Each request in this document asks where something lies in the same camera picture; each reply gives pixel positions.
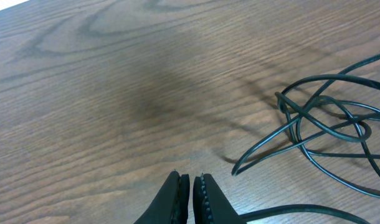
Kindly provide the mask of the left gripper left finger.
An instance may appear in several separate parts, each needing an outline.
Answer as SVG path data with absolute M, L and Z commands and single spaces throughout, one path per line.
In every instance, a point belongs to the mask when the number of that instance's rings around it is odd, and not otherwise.
M 172 171 L 135 224 L 186 224 L 189 193 L 189 175 Z

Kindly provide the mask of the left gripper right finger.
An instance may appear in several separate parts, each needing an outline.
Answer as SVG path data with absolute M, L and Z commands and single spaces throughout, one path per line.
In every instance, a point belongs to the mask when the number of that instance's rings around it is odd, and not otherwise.
M 196 224 L 246 224 L 211 174 L 194 179 L 192 201 Z

